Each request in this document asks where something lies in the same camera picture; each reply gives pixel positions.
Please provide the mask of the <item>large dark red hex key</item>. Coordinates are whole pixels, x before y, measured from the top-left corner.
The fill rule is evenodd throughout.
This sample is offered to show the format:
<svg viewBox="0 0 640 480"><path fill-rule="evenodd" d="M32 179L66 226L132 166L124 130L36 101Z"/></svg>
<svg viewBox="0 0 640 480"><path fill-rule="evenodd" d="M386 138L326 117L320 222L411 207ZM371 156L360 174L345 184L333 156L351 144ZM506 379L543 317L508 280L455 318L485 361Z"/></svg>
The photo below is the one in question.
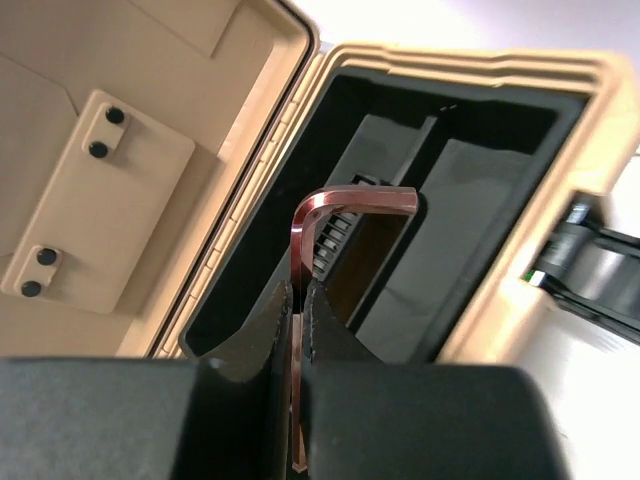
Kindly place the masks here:
<svg viewBox="0 0 640 480"><path fill-rule="evenodd" d="M296 208L291 234L291 275L294 313L290 333L291 372L291 455L292 469L307 470L304 434L300 424L303 356L303 309L312 279L315 232L325 217L340 212L413 215L418 209L418 195L412 187L378 185L342 185L321 188Z"/></svg>

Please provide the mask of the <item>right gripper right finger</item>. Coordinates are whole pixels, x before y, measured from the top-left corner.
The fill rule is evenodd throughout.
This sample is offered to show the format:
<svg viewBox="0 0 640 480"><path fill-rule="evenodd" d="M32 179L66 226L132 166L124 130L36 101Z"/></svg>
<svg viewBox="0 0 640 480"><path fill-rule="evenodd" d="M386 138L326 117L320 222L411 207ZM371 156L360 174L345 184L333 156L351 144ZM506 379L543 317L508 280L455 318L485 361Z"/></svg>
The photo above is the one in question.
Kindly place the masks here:
<svg viewBox="0 0 640 480"><path fill-rule="evenodd" d="M381 362L338 320L324 284L316 279L310 282L304 302L303 358L310 363Z"/></svg>

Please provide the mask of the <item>tan plastic toolbox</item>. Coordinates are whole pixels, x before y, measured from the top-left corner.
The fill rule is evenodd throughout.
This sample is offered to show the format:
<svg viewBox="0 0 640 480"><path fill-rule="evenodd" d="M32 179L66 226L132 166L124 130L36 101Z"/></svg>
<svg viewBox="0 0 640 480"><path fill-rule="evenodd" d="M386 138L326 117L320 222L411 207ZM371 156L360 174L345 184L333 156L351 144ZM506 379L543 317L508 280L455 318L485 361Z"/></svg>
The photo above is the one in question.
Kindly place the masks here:
<svg viewBox="0 0 640 480"><path fill-rule="evenodd" d="M637 145L631 63L365 41L322 52L286 1L2 3L2 355L189 356L179 340L207 284L342 68L586 97L433 360L513 356L549 302L526 270L575 196L607 217Z"/></svg>

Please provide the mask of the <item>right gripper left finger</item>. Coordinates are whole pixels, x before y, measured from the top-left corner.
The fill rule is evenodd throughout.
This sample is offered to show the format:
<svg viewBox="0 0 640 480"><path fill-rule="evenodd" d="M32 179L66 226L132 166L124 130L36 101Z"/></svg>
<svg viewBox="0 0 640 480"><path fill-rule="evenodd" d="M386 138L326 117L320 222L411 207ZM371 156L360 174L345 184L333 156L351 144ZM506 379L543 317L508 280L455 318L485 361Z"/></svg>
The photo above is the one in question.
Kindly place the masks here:
<svg viewBox="0 0 640 480"><path fill-rule="evenodd" d="M249 382L264 369L270 370L279 345L287 344L292 303L291 284L280 281L257 315L199 361L233 383Z"/></svg>

